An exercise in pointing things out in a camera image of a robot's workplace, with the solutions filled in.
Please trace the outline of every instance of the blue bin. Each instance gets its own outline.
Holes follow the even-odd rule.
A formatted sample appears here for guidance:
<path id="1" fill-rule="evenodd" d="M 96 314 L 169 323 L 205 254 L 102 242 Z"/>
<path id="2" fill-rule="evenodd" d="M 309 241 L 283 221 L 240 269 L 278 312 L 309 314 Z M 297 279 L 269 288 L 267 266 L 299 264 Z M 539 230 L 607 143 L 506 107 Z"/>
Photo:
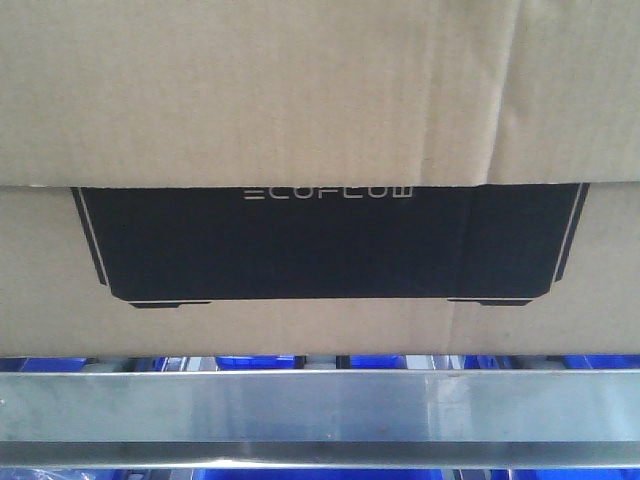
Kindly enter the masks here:
<path id="1" fill-rule="evenodd" d="M 193 480 L 443 480 L 440 470 L 196 470 Z"/>
<path id="2" fill-rule="evenodd" d="M 79 372 L 86 358 L 2 358 L 0 372 Z"/>
<path id="3" fill-rule="evenodd" d="M 407 368 L 404 355 L 352 355 L 351 368 L 402 369 Z"/>
<path id="4" fill-rule="evenodd" d="M 21 372 L 79 372 L 87 363 L 86 358 L 28 358 Z"/>
<path id="5" fill-rule="evenodd" d="M 506 470 L 491 472 L 491 480 L 508 480 Z M 570 470 L 516 470 L 518 480 L 638 480 L 636 470 L 570 469 Z"/>
<path id="6" fill-rule="evenodd" d="M 123 470 L 0 469 L 0 480 L 123 480 Z"/>
<path id="7" fill-rule="evenodd" d="M 575 370 L 640 368 L 640 355 L 565 355 L 564 361 Z"/>
<path id="8" fill-rule="evenodd" d="M 216 357 L 220 370 L 283 370 L 296 365 L 294 355 L 255 355 Z"/>

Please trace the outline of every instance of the corrugated cardboard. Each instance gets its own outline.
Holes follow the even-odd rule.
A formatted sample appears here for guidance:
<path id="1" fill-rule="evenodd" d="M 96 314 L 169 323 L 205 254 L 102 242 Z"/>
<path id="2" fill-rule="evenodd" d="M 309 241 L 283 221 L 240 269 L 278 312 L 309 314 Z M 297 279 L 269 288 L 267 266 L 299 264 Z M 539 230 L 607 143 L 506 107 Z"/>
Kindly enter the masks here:
<path id="1" fill-rule="evenodd" d="M 3 0 L 0 184 L 640 179 L 640 3 Z"/>
<path id="2" fill-rule="evenodd" d="M 640 3 L 0 0 L 0 356 L 640 348 Z M 592 182 L 564 278 L 135 309 L 69 188 Z"/>
<path id="3" fill-rule="evenodd" d="M 640 188 L 592 185 L 564 277 L 525 306 L 221 300 L 136 309 L 98 282 L 69 189 L 0 190 L 0 354 L 638 350 Z"/>

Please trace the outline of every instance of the black rectangle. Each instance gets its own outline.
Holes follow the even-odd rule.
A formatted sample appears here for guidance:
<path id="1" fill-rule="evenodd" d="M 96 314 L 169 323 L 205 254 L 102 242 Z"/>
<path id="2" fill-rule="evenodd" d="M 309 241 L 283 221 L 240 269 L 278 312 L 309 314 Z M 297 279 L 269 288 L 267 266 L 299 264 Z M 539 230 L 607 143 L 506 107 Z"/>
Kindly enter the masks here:
<path id="1" fill-rule="evenodd" d="M 579 184 L 82 188 L 76 196 L 99 271 L 115 296 L 134 304 L 492 303 L 549 291 L 585 191 Z"/>

